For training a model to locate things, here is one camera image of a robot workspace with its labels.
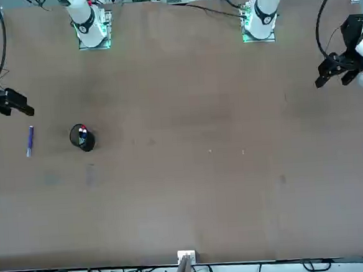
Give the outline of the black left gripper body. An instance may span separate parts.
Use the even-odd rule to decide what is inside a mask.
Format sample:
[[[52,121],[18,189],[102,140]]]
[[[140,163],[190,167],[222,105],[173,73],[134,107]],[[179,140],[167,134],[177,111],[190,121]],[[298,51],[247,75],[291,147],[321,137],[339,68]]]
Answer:
[[[354,70],[363,68],[363,57],[356,52],[356,47],[361,37],[363,14],[351,14],[341,25],[341,33],[346,50],[340,55],[342,69]]]

